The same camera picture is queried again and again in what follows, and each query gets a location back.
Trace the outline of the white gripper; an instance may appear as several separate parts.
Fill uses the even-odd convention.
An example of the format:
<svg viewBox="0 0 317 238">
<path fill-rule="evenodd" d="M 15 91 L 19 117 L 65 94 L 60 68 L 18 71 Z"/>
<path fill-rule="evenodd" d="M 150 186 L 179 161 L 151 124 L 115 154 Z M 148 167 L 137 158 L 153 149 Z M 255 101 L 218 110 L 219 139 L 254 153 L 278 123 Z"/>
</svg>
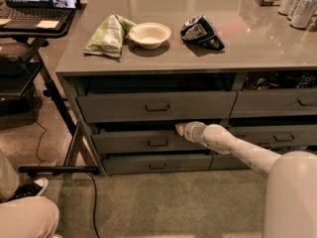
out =
<svg viewBox="0 0 317 238">
<path fill-rule="evenodd" d="M 192 143 L 202 144 L 205 142 L 204 140 L 204 130 L 206 125 L 202 122 L 189 122 L 185 123 L 177 123 L 175 125 L 176 132 L 185 137 L 186 140 Z"/>
</svg>

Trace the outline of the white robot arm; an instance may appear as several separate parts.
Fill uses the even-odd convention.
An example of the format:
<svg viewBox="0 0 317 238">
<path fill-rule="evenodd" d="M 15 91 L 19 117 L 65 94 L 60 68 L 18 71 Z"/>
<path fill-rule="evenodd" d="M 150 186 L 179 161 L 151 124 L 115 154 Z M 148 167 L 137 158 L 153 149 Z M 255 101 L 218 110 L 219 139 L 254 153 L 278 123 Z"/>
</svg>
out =
<svg viewBox="0 0 317 238">
<path fill-rule="evenodd" d="M 317 238 L 317 156 L 304 151 L 283 155 L 202 122 L 179 123 L 177 133 L 219 154 L 231 154 L 267 179 L 263 238 Z"/>
</svg>

